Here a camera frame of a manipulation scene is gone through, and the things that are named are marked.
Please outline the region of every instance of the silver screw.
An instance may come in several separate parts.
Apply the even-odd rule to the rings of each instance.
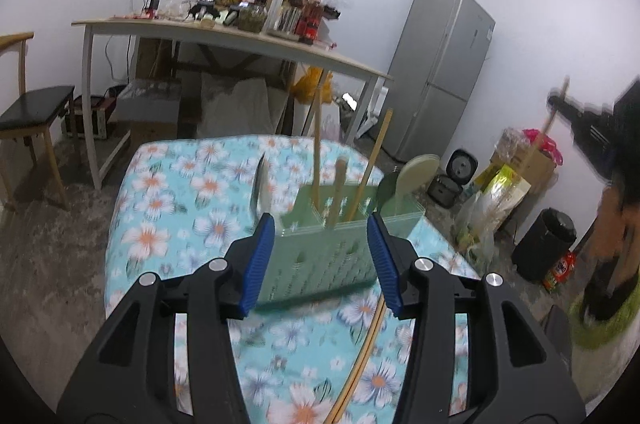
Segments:
[[[414,261],[414,265],[416,269],[426,272],[433,268],[433,261],[429,260],[429,258],[418,258],[416,261]]]
[[[492,287],[499,287],[500,285],[502,285],[503,280],[502,276],[496,274],[495,272],[492,272],[486,275],[486,282]]]
[[[226,269],[226,260],[224,258],[216,258],[209,262],[209,268],[213,271],[220,272]]]
[[[149,285],[153,285],[156,282],[156,275],[153,272],[145,272],[142,276],[140,276],[140,279],[138,281],[143,287],[148,287]]]

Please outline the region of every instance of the chair leg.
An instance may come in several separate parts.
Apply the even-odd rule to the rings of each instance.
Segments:
[[[43,132],[43,135],[44,135],[44,144],[47,149],[47,156],[49,157],[49,164],[51,164],[51,171],[53,172],[53,178],[56,181],[56,185],[58,186],[58,193],[60,194],[62,203],[65,209],[68,211],[69,200],[66,198],[65,185],[62,183],[62,178],[60,178],[60,171],[58,170],[56,155],[55,153],[53,153],[53,144],[51,142],[51,134],[49,133],[49,128],[47,128]]]
[[[35,135],[25,137],[24,145],[29,147],[29,153],[31,154],[31,162],[33,162],[33,167],[35,168],[38,165],[38,159],[36,158],[36,152],[33,149],[33,138]]]
[[[69,97],[69,124],[71,125],[71,135],[74,139],[74,151],[76,152],[76,165],[82,164],[80,157],[80,140],[78,139],[78,127],[76,126],[76,111],[74,109],[74,96]]]
[[[4,164],[0,161],[0,179],[2,179],[2,185],[6,190],[6,198],[8,203],[14,208],[15,211],[18,211],[18,203],[15,201],[14,193],[11,191],[11,185],[9,184],[9,177],[6,174],[4,169]]]

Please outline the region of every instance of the silver refrigerator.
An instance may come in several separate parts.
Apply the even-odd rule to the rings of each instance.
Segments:
[[[379,123],[394,113],[383,148],[396,160],[442,157],[484,63],[495,21],[474,0],[414,0],[389,68]]]

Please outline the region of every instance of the yellow plastic bag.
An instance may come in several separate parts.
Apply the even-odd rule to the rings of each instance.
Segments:
[[[316,86],[318,86],[318,82],[320,81],[320,75],[322,74],[322,68],[318,67],[309,67],[306,70],[304,76],[300,78],[300,80],[291,87],[291,94],[302,104],[311,104],[314,100],[314,92],[316,91]],[[334,76],[333,72],[329,72],[326,77],[326,81],[324,82],[324,86],[322,87],[322,102],[331,103],[332,101],[332,92],[331,92],[331,79]]]

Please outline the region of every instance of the floral tablecloth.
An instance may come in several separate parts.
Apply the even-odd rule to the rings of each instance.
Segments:
[[[311,182],[312,140],[246,136],[146,144],[133,157],[114,208],[106,252],[107,315],[145,271],[163,279],[190,274],[222,256],[252,232],[252,181],[260,156],[270,164],[274,210],[293,206],[300,184]],[[367,160],[335,142],[322,142],[323,182],[336,159],[349,159],[348,181],[362,178]],[[374,169],[369,183],[382,173]],[[422,219],[409,240],[454,274],[477,277],[446,240]],[[371,324],[380,288],[288,311],[254,311],[229,321],[236,368],[253,424],[320,424],[340,393]],[[371,359],[342,424],[387,424],[402,387],[414,323],[388,310]],[[466,318],[456,317],[456,373],[450,412],[465,408],[468,369]],[[186,317],[175,333],[178,407],[191,412]]]

